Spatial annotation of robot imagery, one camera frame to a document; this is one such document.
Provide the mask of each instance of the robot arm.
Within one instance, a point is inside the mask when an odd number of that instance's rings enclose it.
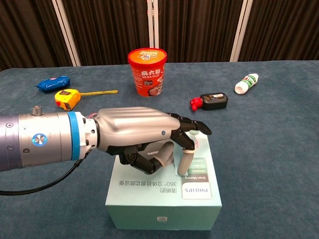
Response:
[[[185,134],[189,130],[211,134],[202,122],[145,107],[102,109],[94,119],[79,112],[44,114],[41,107],[33,107],[32,114],[0,116],[0,171],[83,159],[98,148],[152,174],[163,162],[158,157],[147,160],[139,152],[170,139],[183,148],[178,169],[183,175],[194,154],[194,142]],[[159,154],[168,148],[165,144]]]

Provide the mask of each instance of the product box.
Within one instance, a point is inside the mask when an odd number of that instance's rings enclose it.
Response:
[[[122,165],[116,156],[106,207],[117,229],[212,229],[222,204],[208,139],[200,132],[187,135],[196,152],[184,176],[177,174],[182,148],[175,143],[174,162],[152,175]]]

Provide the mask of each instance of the brown curtain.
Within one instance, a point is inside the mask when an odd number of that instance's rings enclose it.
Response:
[[[239,61],[319,60],[319,0],[254,0]]]
[[[146,0],[63,1],[81,65],[126,64],[149,47]]]
[[[72,65],[52,0],[1,0],[0,15],[0,70]]]
[[[242,0],[159,0],[168,62],[229,61]]]

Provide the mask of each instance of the white bottle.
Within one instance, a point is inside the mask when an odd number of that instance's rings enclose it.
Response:
[[[258,81],[257,74],[249,74],[235,85],[235,92],[242,95],[246,93]]]

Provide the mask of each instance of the tape measure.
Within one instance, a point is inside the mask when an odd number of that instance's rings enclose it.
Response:
[[[118,90],[80,93],[75,89],[66,89],[55,94],[55,103],[66,111],[71,111],[81,100],[81,96],[116,94]]]

